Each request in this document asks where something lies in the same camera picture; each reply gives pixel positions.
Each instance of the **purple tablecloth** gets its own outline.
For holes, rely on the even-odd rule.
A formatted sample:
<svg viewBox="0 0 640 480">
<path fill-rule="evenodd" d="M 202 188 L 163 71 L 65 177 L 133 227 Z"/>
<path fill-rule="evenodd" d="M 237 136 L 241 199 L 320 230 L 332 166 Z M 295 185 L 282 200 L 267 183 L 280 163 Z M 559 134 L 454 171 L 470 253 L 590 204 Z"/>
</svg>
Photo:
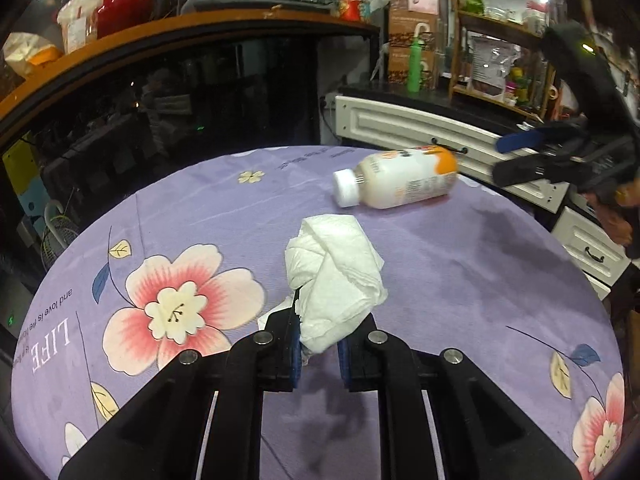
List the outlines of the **purple tablecloth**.
<svg viewBox="0 0 640 480">
<path fill-rule="evenodd" d="M 323 213 L 355 215 L 385 261 L 379 328 L 435 354 L 460 348 L 583 477 L 597 472 L 607 456 L 588 423 L 615 448 L 622 366 L 582 272 L 533 218 L 467 179 L 432 202 L 339 209 L 331 173 L 367 153 L 222 156 L 141 190 L 83 232 L 42 283 L 15 359 L 15 428 L 45 473 L 56 478 L 178 351 L 223 351 L 257 330 L 255 318 L 289 292 L 288 240 Z M 342 389 L 335 349 L 311 359 L 295 393 L 265 396 L 262 434 L 263 480 L 379 475 L 376 396 Z"/>
</svg>

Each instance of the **plastic bottle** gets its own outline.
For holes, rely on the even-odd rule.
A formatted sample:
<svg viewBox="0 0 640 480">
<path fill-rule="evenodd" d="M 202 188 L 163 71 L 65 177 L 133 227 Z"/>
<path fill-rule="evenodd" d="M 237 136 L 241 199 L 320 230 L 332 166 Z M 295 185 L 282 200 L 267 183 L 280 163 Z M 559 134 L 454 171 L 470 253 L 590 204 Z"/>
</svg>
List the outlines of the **plastic bottle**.
<svg viewBox="0 0 640 480">
<path fill-rule="evenodd" d="M 456 158 L 440 146 L 373 153 L 334 173 L 334 198 L 340 207 L 386 209 L 447 194 L 457 175 Z"/>
<path fill-rule="evenodd" d="M 528 101 L 528 87 L 529 81 L 522 72 L 520 67 L 513 67 L 511 69 L 511 80 L 516 83 L 516 100 L 518 104 L 524 104 Z"/>
<path fill-rule="evenodd" d="M 420 77 L 422 76 L 422 44 L 424 42 L 414 37 L 414 42 L 409 47 L 409 71 L 406 78 L 406 89 L 409 92 L 420 91 Z"/>
<path fill-rule="evenodd" d="M 502 102 L 509 106 L 515 106 L 516 104 L 516 90 L 518 86 L 513 81 L 507 81 L 504 85 L 504 96 Z"/>
</svg>

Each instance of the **wooden shelf frame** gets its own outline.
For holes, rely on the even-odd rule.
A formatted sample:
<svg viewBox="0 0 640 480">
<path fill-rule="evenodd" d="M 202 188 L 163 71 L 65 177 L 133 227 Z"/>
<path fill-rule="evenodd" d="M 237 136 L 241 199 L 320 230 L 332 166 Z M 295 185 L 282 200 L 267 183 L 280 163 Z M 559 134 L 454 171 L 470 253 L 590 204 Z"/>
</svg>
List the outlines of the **wooden shelf frame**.
<svg viewBox="0 0 640 480">
<path fill-rule="evenodd" d="M 29 121 L 65 95 L 138 60 L 211 41 L 301 34 L 369 38 L 372 60 L 378 60 L 378 27 L 347 22 L 322 12 L 278 6 L 231 8 L 148 22 L 66 54 L 18 86 L 0 102 L 0 151 L 24 133 L 21 129 Z"/>
<path fill-rule="evenodd" d="M 492 38 L 499 38 L 500 40 L 507 41 L 508 43 L 519 44 L 520 46 L 533 51 L 538 50 L 540 47 L 541 38 L 533 34 L 532 32 L 529 32 L 522 25 L 513 22 L 502 22 L 500 20 L 488 18 L 487 16 L 480 16 L 478 14 L 472 14 L 470 12 L 464 12 L 462 10 L 456 9 L 454 51 L 451 62 L 451 81 L 449 83 L 449 100 L 451 101 L 453 99 L 454 94 L 466 95 L 475 99 L 480 99 L 487 103 L 494 104 L 511 112 L 519 114 L 523 117 L 526 117 L 529 120 L 535 121 L 536 123 L 543 122 L 541 117 L 543 118 L 546 114 L 546 106 L 548 104 L 548 90 L 551 83 L 553 82 L 553 76 L 555 73 L 553 67 L 551 65 L 548 65 L 546 69 L 545 80 L 543 83 L 544 97 L 542 99 L 542 105 L 539 110 L 539 115 L 527 112 L 515 106 L 509 106 L 498 100 L 491 99 L 481 92 L 468 90 L 467 88 L 461 86 L 458 82 L 458 79 L 460 77 L 460 65 L 462 64 L 460 60 L 460 50 L 462 47 L 463 28 L 465 28 L 468 32 L 477 32 L 479 34 L 491 36 Z"/>
</svg>

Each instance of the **white bottle cap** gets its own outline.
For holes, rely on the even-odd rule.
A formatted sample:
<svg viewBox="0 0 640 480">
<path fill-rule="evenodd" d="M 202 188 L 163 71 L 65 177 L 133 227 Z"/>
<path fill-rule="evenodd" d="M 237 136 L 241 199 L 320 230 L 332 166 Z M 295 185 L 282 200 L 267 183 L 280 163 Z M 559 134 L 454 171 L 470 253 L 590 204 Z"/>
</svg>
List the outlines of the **white bottle cap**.
<svg viewBox="0 0 640 480">
<path fill-rule="evenodd" d="M 360 203 L 358 179 L 353 170 L 334 172 L 334 198 L 340 207 L 351 207 Z"/>
</svg>

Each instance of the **person's hand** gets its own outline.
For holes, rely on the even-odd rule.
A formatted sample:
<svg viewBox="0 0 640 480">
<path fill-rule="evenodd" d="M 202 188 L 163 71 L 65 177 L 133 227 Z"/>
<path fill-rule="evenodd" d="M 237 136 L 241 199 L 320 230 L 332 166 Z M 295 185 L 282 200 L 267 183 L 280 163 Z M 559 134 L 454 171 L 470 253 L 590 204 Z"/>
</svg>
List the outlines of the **person's hand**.
<svg viewBox="0 0 640 480">
<path fill-rule="evenodd" d="M 595 193 L 585 193 L 584 197 L 596 213 L 602 228 L 614 243 L 627 247 L 631 244 L 633 229 L 629 222 L 615 210 L 601 204 Z M 623 207 L 637 207 L 640 205 L 640 179 L 620 186 L 616 191 L 616 202 Z"/>
</svg>

